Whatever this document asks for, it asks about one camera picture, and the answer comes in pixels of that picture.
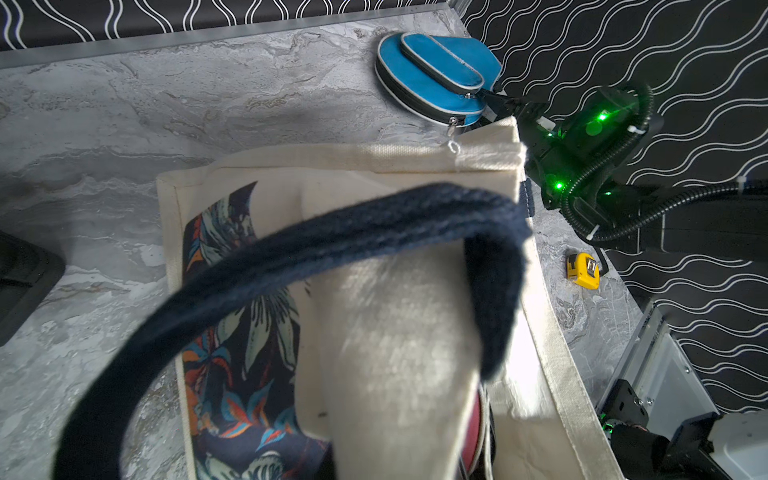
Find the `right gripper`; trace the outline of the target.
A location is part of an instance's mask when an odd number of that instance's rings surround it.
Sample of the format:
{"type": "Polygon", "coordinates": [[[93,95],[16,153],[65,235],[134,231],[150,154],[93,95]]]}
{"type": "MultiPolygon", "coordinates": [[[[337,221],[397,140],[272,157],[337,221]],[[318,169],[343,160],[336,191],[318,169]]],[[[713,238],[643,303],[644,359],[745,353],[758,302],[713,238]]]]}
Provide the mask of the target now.
{"type": "Polygon", "coordinates": [[[533,127],[549,109],[547,101],[526,96],[510,97],[486,89],[479,92],[479,99],[485,103],[485,110],[479,120],[480,126],[513,117],[519,127],[533,127]]]}

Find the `teal paddle case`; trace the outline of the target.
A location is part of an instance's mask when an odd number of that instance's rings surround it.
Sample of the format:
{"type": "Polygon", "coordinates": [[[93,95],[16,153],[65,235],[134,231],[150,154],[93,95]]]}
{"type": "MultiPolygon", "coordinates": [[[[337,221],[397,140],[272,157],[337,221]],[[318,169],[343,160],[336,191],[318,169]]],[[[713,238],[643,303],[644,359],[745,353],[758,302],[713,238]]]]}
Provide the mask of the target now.
{"type": "Polygon", "coordinates": [[[473,38],[395,32],[376,51],[375,74],[404,108],[444,126],[478,122],[502,66],[473,38]]]}

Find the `cream canvas tote bag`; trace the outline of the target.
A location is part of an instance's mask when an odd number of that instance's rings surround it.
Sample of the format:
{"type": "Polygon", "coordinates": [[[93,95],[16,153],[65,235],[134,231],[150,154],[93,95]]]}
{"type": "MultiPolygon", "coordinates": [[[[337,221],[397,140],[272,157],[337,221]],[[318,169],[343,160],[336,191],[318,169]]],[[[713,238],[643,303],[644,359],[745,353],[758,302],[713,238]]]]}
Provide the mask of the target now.
{"type": "Polygon", "coordinates": [[[516,468],[620,478],[518,202],[524,160],[509,117],[455,145],[284,145],[161,174],[165,226],[191,209],[180,190],[219,170],[310,178],[300,222],[173,283],[71,413],[54,477],[119,478],[132,414],[182,349],[249,301],[311,280],[325,295],[314,343],[339,478],[450,478],[472,390],[503,371],[546,384],[503,450],[516,468]]]}

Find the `red paddle case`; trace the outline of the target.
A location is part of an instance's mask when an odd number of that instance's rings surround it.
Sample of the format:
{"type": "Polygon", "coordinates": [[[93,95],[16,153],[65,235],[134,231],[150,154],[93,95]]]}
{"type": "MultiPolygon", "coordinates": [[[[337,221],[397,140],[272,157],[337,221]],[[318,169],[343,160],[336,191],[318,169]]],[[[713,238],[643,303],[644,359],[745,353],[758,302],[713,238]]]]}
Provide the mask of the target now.
{"type": "Polygon", "coordinates": [[[460,453],[457,479],[483,479],[486,450],[490,435],[490,414],[485,390],[479,387],[475,397],[464,444],[460,453]]]}

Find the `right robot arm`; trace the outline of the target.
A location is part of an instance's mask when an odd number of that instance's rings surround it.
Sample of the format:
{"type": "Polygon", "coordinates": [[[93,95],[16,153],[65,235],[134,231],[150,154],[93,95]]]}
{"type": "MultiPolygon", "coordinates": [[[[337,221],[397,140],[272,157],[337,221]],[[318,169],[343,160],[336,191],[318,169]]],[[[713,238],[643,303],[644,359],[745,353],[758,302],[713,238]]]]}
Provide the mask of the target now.
{"type": "Polygon", "coordinates": [[[647,85],[602,87],[553,126],[544,123],[545,102],[489,90],[478,97],[498,120],[517,121],[527,148],[525,172],[544,208],[558,212],[585,243],[624,253],[766,260],[766,181],[669,188],[616,181],[663,125],[647,85]]]}

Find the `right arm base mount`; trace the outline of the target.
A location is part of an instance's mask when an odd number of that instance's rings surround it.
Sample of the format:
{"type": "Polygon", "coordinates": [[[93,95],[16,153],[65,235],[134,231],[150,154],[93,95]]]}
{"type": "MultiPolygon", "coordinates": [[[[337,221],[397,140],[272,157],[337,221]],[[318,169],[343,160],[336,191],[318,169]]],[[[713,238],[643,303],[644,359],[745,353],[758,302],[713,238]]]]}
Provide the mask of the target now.
{"type": "Polygon", "coordinates": [[[631,384],[618,379],[598,420],[626,479],[728,479],[712,458],[709,435],[722,416],[706,413],[683,421],[670,438],[647,429],[649,414],[631,384]]]}

